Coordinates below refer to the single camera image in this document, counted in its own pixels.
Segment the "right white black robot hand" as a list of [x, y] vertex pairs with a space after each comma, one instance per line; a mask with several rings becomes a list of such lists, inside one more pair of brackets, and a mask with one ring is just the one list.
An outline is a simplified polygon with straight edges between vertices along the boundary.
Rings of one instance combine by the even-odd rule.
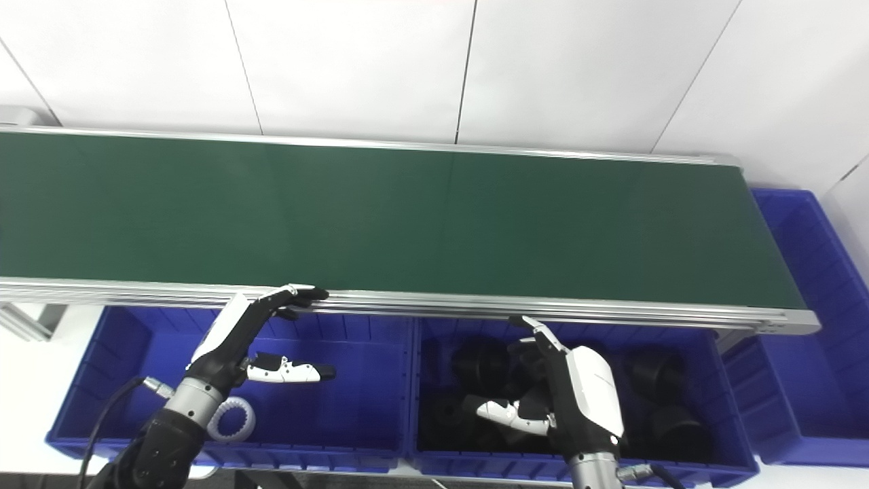
[[549, 326], [530, 316], [510, 316], [509, 324], [530, 331], [522, 343], [540, 353], [544, 394], [512, 401], [468, 395], [463, 409], [514, 431], [549, 437], [567, 460], [593, 453], [620, 458], [624, 424], [609, 362], [587, 346], [568, 348]]

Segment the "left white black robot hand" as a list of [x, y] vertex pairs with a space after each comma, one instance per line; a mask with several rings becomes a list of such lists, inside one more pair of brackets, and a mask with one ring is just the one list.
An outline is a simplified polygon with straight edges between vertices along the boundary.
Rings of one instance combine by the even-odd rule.
[[308, 308], [328, 296], [328, 291], [313, 285], [283, 285], [254, 300], [241, 292], [235, 294], [193, 352], [183, 384], [227, 397], [247, 380], [276, 384], [334, 380], [337, 371], [332, 365], [304, 363], [266, 352], [249, 356], [251, 344], [273, 316], [298, 319], [295, 307]]

